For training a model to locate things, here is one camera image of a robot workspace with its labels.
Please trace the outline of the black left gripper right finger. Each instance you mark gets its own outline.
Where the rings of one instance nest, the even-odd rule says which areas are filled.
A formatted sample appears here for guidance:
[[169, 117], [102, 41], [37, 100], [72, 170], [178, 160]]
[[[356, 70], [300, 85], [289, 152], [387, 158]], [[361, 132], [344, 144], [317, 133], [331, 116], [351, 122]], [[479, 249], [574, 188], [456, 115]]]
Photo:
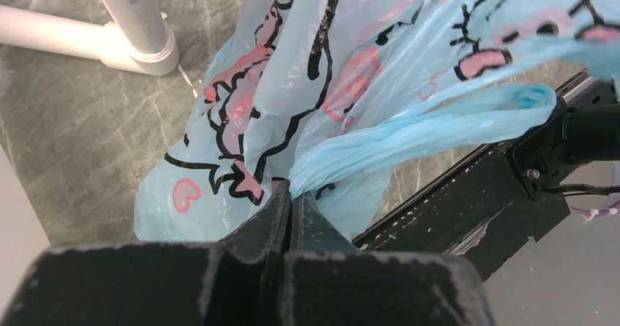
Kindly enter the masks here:
[[355, 248], [305, 194], [292, 203], [283, 259], [283, 325], [493, 325], [463, 257]]

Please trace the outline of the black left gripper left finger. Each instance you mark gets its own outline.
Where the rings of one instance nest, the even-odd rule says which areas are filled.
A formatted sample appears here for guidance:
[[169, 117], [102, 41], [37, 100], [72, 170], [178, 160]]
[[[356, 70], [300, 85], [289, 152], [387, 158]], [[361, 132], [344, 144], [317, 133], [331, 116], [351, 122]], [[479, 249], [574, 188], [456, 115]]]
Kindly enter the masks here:
[[266, 206], [215, 243], [52, 246], [27, 269], [3, 325], [280, 325], [292, 204]]

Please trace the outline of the light blue printed plastic bag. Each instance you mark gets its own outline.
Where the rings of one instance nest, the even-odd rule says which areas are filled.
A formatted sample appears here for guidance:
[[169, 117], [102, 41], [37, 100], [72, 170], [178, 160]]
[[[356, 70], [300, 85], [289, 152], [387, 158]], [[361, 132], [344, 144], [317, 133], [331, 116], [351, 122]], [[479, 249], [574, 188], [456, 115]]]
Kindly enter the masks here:
[[555, 58], [618, 77], [619, 0], [246, 0], [135, 235], [217, 241], [289, 181], [351, 238], [397, 164], [546, 122], [553, 89], [507, 78]]

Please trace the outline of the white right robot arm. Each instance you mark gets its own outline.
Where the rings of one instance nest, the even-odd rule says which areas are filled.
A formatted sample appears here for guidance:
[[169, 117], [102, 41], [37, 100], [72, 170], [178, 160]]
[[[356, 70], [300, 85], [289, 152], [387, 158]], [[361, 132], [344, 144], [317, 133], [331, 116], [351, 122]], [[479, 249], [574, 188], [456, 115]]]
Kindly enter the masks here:
[[574, 109], [563, 140], [574, 163], [619, 160], [619, 104]]

